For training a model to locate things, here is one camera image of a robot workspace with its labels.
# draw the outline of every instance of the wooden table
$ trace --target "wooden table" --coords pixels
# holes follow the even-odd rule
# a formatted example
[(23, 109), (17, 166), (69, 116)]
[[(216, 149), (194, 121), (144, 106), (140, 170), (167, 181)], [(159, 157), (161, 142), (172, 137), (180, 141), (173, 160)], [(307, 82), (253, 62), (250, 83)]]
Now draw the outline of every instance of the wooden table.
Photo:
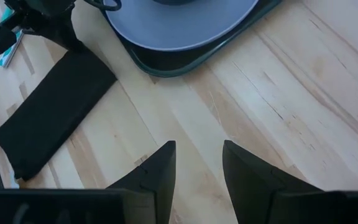
[[(285, 1), (194, 72), (168, 79), (141, 72), (96, 8), (78, 1), (73, 23), (119, 81), (26, 187), (104, 188), (176, 140), (172, 222), (236, 223), (221, 161), (232, 139), (324, 190), (358, 189), (358, 1)], [(0, 67), (0, 125), (64, 53), (24, 37)], [(6, 187), (10, 169), (0, 148)]]

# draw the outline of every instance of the black fabric case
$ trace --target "black fabric case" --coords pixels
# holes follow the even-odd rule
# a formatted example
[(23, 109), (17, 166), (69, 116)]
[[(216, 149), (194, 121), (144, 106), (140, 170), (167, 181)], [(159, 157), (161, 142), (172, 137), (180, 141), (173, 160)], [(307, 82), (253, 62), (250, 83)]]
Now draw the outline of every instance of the black fabric case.
[(0, 127), (15, 178), (33, 178), (116, 80), (90, 50), (67, 52)]

